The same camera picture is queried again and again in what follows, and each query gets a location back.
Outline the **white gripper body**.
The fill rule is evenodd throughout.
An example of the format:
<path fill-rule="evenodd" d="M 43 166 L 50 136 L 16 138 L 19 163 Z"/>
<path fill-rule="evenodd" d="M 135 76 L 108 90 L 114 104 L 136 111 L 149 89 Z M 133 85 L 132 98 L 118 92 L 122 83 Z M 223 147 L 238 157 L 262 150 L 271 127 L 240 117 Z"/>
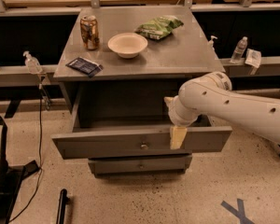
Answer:
<path fill-rule="evenodd" d="M 174 100 L 170 103 L 168 107 L 168 116 L 171 122 L 175 126 L 190 126 L 198 118 L 198 114 L 192 112 L 190 109 L 186 108 L 179 100 L 178 96 L 174 97 Z"/>

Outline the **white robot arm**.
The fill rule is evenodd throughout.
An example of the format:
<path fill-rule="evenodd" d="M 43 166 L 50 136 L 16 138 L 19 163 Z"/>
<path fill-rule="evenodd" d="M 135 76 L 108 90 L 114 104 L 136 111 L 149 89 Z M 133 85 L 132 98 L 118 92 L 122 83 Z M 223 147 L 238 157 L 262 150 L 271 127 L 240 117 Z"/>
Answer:
<path fill-rule="evenodd" d="M 176 127 L 188 127 L 200 115 L 208 115 L 280 145 L 280 99 L 233 92 L 229 77 L 222 72 L 185 82 L 177 96 L 166 97 L 164 102 Z"/>

